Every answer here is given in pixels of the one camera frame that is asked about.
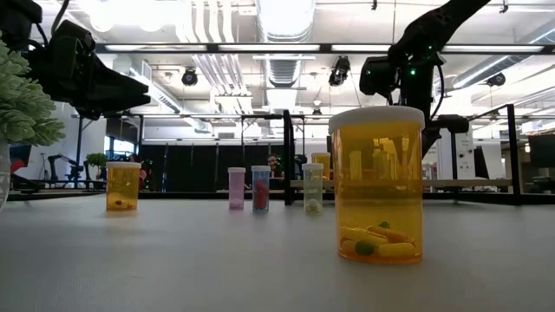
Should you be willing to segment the background potted plant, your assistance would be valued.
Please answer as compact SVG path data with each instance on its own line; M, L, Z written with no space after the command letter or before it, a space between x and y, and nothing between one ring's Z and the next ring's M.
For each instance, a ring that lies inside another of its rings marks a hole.
M105 180L107 177L107 162L108 157L104 153L90 153L87 155L83 165L88 171L92 166L97 169L96 179Z

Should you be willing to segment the black partition wall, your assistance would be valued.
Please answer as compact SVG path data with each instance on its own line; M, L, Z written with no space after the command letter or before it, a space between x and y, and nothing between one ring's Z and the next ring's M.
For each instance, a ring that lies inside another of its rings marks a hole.
M251 167L284 155L282 145L144 145L142 156L151 173L153 192L217 192L228 188L228 169L243 167L245 187L251 187Z

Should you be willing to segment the artificial green potted plant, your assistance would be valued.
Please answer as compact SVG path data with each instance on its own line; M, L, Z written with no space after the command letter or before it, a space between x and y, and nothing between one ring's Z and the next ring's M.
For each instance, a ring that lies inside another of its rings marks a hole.
M0 31L0 211L10 190L10 145L51 146L65 138L64 124L52 116L55 103L27 76L29 62L2 35Z

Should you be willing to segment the small pink pill bottle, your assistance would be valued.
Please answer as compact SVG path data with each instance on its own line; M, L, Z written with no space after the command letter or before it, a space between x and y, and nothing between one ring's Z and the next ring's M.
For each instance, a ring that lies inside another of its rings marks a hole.
M229 209L243 210L245 201L245 173L244 167L229 167Z

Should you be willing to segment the small green pill bottle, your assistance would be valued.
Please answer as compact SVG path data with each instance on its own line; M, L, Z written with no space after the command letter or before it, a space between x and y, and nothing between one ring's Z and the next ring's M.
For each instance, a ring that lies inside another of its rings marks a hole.
M307 163L303 169L304 211L317 215L323 210L323 164Z

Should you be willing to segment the wooden shelf board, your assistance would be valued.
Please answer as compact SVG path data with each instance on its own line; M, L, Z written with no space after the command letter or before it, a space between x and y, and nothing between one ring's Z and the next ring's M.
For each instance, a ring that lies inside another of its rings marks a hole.
M326 188L334 187L335 183L333 180L323 180L323 186ZM423 180L422 186L424 187L474 187L474 186L496 186L505 187L512 186L513 182L511 179L433 179L433 180ZM291 188L302 188L304 182L302 180L292 180Z

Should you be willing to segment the dark monitor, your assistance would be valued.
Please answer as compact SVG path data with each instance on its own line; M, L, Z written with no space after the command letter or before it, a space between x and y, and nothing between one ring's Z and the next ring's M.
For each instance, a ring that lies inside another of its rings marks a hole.
M555 134L528 137L530 159L538 168L555 167Z

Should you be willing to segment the silver ventilation duct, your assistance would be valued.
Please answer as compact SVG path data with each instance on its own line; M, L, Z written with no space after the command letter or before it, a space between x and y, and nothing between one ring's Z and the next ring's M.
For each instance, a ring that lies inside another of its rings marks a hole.
M305 43L310 39L316 0L256 0L258 33L262 42ZM301 74L301 60L264 62L269 83L276 88L293 87Z

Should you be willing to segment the blue bottle with red pills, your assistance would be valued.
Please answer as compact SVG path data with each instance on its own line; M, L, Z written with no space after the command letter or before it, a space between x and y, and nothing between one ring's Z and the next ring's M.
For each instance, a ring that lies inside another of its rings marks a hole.
M270 176L269 166L252 166L252 209L255 212L269 210L270 197Z

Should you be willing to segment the black shelf post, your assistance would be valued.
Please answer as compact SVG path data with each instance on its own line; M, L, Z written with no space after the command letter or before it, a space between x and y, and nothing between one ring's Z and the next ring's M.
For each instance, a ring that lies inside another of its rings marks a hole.
M291 181L294 178L294 132L291 113L284 110L284 204L291 206L294 203L294 189Z

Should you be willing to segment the large orange pill bottle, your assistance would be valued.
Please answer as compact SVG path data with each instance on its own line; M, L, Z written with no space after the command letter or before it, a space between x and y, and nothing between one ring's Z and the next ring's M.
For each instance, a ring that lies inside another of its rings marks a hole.
M323 179L329 180L330 179L330 161L331 156L330 153L313 153L311 155L311 162L318 163L323 166Z
M422 111L363 107L333 116L337 250L364 263L423 258Z
M136 211L140 189L140 163L107 163L107 211Z

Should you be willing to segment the black overhead crossbar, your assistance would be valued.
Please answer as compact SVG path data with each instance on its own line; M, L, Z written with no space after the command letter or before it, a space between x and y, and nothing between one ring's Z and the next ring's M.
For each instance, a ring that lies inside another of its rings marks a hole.
M386 54L388 44L354 43L97 43L97 54ZM555 45L449 44L446 55L555 55Z

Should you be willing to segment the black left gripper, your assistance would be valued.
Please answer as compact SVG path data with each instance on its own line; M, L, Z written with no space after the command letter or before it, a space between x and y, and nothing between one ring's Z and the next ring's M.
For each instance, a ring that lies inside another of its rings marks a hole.
M52 100L71 104L83 117L99 118L151 101L148 85L108 68L94 50L90 32L66 20L45 47L28 53L29 76Z

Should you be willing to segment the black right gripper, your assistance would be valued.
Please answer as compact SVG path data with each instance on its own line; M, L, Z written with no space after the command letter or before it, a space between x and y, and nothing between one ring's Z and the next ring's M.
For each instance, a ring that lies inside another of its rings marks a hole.
M416 108L424 113L423 157L441 137L440 130L442 128L446 128L451 133L466 133L469 129L469 121L457 114L440 115L436 120L431 117L435 68L435 64L428 62L417 65L410 64L401 69L401 105Z

